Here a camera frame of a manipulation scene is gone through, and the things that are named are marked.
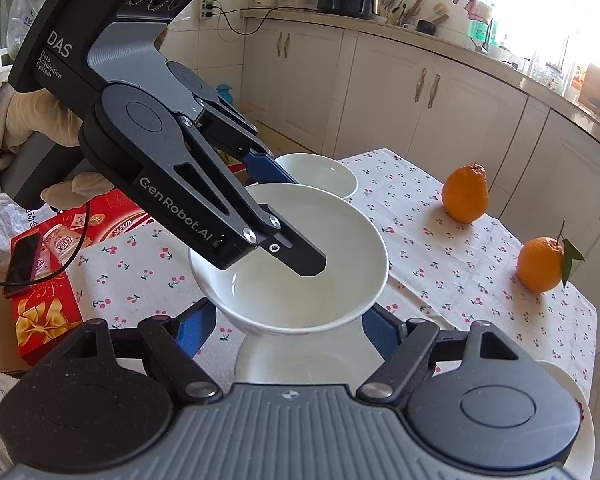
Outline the left gloved hand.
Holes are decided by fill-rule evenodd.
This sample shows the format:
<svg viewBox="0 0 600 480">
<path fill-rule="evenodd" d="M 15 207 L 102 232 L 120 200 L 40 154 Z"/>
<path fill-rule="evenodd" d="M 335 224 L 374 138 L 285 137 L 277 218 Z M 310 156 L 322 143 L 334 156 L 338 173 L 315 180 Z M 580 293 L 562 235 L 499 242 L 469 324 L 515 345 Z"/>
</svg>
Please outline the left gloved hand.
<svg viewBox="0 0 600 480">
<path fill-rule="evenodd" d="M 65 148 L 77 148 L 81 126 L 82 120 L 47 90 L 15 92 L 7 107 L 3 144 L 15 153 L 38 132 Z M 41 198 L 52 207 L 67 210 L 113 189 L 114 185 L 102 174 L 81 172 L 71 181 L 44 188 Z"/>
</svg>

